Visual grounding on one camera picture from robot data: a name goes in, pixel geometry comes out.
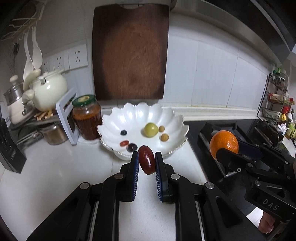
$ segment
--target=green fruit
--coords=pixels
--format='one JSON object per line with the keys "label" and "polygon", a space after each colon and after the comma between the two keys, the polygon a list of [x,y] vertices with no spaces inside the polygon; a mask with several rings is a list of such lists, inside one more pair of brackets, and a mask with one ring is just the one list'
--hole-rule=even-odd
{"label": "green fruit", "polygon": [[144,133],[146,137],[154,137],[158,133],[158,127],[154,123],[148,123],[144,127]]}

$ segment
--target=bowl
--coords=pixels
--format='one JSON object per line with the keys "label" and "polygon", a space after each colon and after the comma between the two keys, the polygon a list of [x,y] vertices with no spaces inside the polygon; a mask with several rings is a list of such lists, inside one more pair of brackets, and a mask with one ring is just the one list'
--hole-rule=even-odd
{"label": "bowl", "polygon": [[[125,161],[131,159],[132,153],[127,151],[126,146],[119,145],[122,141],[135,143],[138,148],[149,146],[153,153],[160,151],[163,158],[166,158],[184,145],[189,131],[189,126],[184,125],[183,116],[176,116],[172,108],[161,107],[159,104],[149,106],[143,102],[138,105],[127,103],[121,109],[114,107],[110,115],[103,115],[102,122],[97,127],[102,145]],[[158,132],[151,138],[146,137],[144,127],[149,122],[158,127],[164,126],[164,132]],[[122,130],[127,131],[125,136],[120,134]],[[166,142],[160,139],[163,133],[169,135]]]}

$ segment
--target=blueberry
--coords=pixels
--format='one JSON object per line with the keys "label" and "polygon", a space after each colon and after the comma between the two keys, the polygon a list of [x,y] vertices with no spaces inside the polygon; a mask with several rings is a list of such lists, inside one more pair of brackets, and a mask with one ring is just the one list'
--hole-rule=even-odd
{"label": "blueberry", "polygon": [[126,130],[122,130],[122,131],[120,132],[120,135],[122,135],[122,136],[126,136],[127,133],[128,133],[128,132],[127,132]]}
{"label": "blueberry", "polygon": [[128,144],[127,148],[128,152],[133,152],[138,149],[138,146],[135,143]]}

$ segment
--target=wall socket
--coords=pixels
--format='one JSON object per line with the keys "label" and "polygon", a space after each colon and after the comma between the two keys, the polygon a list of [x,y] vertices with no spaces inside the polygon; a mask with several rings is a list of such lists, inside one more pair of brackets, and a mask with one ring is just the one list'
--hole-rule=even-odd
{"label": "wall socket", "polygon": [[70,69],[88,66],[86,44],[68,49]]}
{"label": "wall socket", "polygon": [[42,70],[42,73],[50,72],[54,70],[54,67],[52,64],[52,56],[43,59],[41,70]]}
{"label": "wall socket", "polygon": [[61,51],[57,54],[52,56],[53,58],[53,67],[54,70],[57,69],[64,69],[69,70],[69,57],[68,57],[68,50]]}

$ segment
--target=orange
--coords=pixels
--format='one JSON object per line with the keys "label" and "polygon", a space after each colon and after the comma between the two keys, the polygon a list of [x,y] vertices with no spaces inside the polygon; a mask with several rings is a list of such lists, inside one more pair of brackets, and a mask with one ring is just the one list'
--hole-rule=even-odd
{"label": "orange", "polygon": [[239,152],[239,143],[230,131],[221,130],[212,137],[210,151],[215,160],[217,160],[216,153],[221,148],[228,149],[236,154]]}

